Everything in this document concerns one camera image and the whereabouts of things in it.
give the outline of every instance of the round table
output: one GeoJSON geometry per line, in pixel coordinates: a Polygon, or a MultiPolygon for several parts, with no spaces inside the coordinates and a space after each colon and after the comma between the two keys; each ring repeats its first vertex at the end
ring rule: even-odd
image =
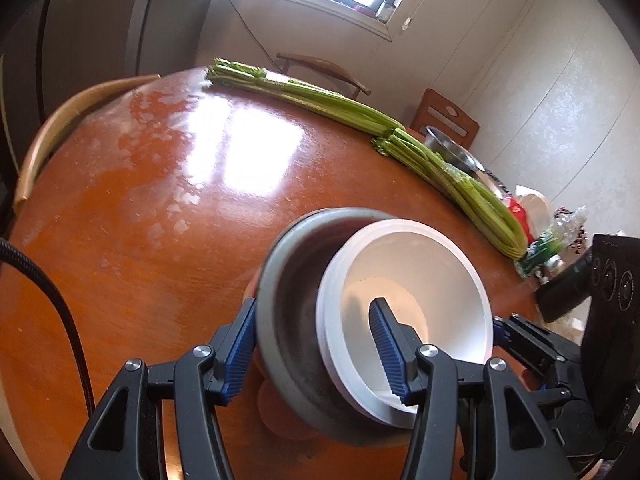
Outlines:
{"type": "MultiPolygon", "coordinates": [[[[38,178],[11,241],[64,295],[96,401],[128,358],[174,360],[234,318],[278,233],[306,212],[362,206],[430,225],[474,264],[494,314],[536,317],[531,286],[451,202],[370,137],[293,105],[177,73],[89,115],[38,178]]],[[[13,269],[0,276],[0,370],[42,480],[59,479],[86,422],[55,310],[13,269]]],[[[236,479],[398,478],[406,448],[294,442],[261,423],[252,365],[218,409],[236,479]]],[[[166,462],[181,478],[172,410],[166,462]]],[[[456,467],[456,478],[462,472],[456,467]]]]}

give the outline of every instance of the white bowl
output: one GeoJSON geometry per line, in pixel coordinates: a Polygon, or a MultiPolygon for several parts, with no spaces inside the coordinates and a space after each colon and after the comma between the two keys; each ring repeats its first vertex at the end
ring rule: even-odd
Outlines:
{"type": "Polygon", "coordinates": [[[404,406],[391,393],[369,329],[369,304],[380,296],[423,343],[478,364],[492,353],[489,300],[462,251],[411,220],[362,228],[329,263],[318,290],[316,332],[332,381],[361,413],[412,428],[416,407],[404,406]]]}

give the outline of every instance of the bowl rim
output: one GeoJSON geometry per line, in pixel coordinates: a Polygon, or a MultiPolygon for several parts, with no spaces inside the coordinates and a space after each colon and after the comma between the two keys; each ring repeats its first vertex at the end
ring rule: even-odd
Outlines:
{"type": "Polygon", "coordinates": [[[316,332],[324,366],[340,393],[364,415],[399,428],[412,428],[415,407],[392,406],[372,392],[357,373],[351,360],[342,328],[340,302],[342,291],[351,266],[359,254],[372,242],[389,234],[409,232],[426,236],[447,248],[465,267],[476,286],[484,313],[484,359],[493,350],[493,317],[484,285],[471,261],[449,238],[436,229],[420,222],[406,219],[389,219],[360,229],[332,258],[322,276],[316,300],[316,332]]]}

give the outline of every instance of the power cord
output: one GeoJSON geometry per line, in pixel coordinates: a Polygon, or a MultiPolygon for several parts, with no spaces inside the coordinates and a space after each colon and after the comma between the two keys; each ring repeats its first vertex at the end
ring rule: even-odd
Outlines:
{"type": "Polygon", "coordinates": [[[84,351],[82,350],[80,336],[78,335],[78,329],[76,328],[74,319],[71,316],[71,311],[69,310],[69,307],[66,306],[62,294],[60,294],[60,291],[53,282],[47,277],[43,270],[30,259],[30,257],[16,249],[3,238],[0,238],[0,263],[7,263],[11,265],[13,268],[18,270],[18,272],[35,283],[55,307],[58,315],[60,316],[60,320],[62,321],[62,325],[65,327],[66,337],[69,339],[69,343],[71,344],[71,350],[73,351],[76,366],[78,367],[78,374],[80,375],[82,392],[84,393],[86,412],[89,418],[91,418],[91,414],[95,409],[94,391],[91,387],[89,370],[86,366],[86,360],[84,358],[84,351]]]}
{"type": "Polygon", "coordinates": [[[276,62],[273,60],[273,57],[271,57],[269,55],[269,53],[267,52],[267,49],[262,45],[262,43],[260,43],[260,41],[258,40],[258,38],[255,37],[255,35],[251,32],[251,29],[249,28],[249,25],[246,24],[246,21],[244,20],[244,18],[242,17],[242,14],[240,14],[240,11],[236,8],[236,6],[234,5],[234,3],[231,0],[228,0],[229,3],[231,4],[231,6],[233,7],[234,11],[236,12],[236,14],[238,15],[238,18],[240,18],[240,21],[242,22],[242,24],[244,25],[244,28],[246,29],[246,31],[249,33],[249,36],[252,37],[252,40],[255,41],[255,44],[258,45],[260,47],[260,49],[262,50],[262,52],[264,53],[264,55],[267,57],[267,59],[269,59],[269,61],[271,62],[271,64],[273,65],[273,67],[280,72],[281,74],[284,73],[280,67],[276,64],[276,62]]]}

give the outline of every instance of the chair backrest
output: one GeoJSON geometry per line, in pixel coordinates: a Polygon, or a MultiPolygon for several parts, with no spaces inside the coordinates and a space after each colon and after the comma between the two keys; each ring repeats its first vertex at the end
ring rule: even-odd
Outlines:
{"type": "Polygon", "coordinates": [[[280,52],[276,54],[276,57],[278,59],[285,60],[284,66],[282,67],[282,73],[286,74],[292,64],[306,66],[311,70],[315,70],[316,72],[339,79],[340,81],[344,81],[346,83],[349,83],[350,85],[355,86],[356,89],[351,95],[351,99],[355,100],[360,92],[362,92],[364,95],[371,95],[371,90],[369,90],[341,66],[336,65],[331,61],[327,61],[326,59],[322,59],[320,57],[301,56],[300,54],[282,54],[280,52]]]}
{"type": "Polygon", "coordinates": [[[465,114],[462,108],[433,88],[424,92],[410,128],[419,131],[423,126],[434,126],[466,149],[471,146],[480,129],[478,123],[465,114]]]}

